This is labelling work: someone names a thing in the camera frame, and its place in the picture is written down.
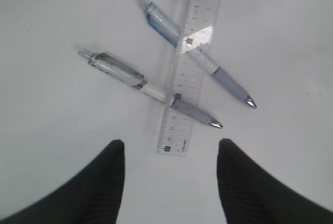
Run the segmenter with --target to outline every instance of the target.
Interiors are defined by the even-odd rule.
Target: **pen grip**
[[[209,114],[182,99],[175,98],[170,107],[205,125],[207,125],[211,120],[211,116]]]
[[[248,97],[248,92],[220,66],[211,76],[237,99],[244,101]]]

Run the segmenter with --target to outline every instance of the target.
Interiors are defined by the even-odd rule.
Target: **gray pen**
[[[87,59],[89,65],[153,97],[162,103],[168,103],[171,108],[177,110],[178,112],[189,116],[204,125],[209,125],[219,129],[223,128],[222,124],[211,117],[208,113],[184,101],[180,94],[176,94],[168,102],[166,91],[157,88],[151,83],[148,83],[148,81],[141,73],[120,62],[115,57],[106,53],[92,53],[85,49],[80,50],[79,55]]]
[[[144,11],[147,23],[164,37],[174,47],[177,47],[180,29],[167,15],[149,0],[136,0]],[[220,85],[227,89],[238,100],[252,108],[257,108],[249,93],[238,84],[221,66],[210,58],[201,49],[195,48],[187,52],[192,59]]]

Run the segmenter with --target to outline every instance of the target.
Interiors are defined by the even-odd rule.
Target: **metal pen tip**
[[[218,129],[222,129],[223,126],[222,124],[220,124],[217,120],[215,120],[214,118],[211,118],[209,121],[209,125]]]
[[[244,102],[250,106],[251,108],[257,108],[257,105],[255,104],[254,100],[248,95],[248,97],[246,97],[246,99],[244,100]]]

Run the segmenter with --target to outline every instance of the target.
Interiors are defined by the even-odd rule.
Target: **transparent ruler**
[[[198,55],[198,48],[208,52],[219,3],[220,0],[186,0],[183,28],[168,90],[170,100],[176,95],[193,105],[197,104],[203,72],[192,59]],[[193,120],[190,117],[167,106],[157,153],[186,156],[192,127]]]

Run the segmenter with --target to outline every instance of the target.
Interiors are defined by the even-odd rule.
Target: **white surface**
[[[180,0],[153,0],[171,16]],[[113,139],[126,148],[118,223],[223,223],[217,144],[232,138],[279,180],[333,209],[331,0],[222,0],[210,55],[258,104],[205,77],[187,158],[154,153],[163,106],[89,67],[111,51],[164,86],[173,50],[134,0],[0,0],[0,217],[65,183]]]

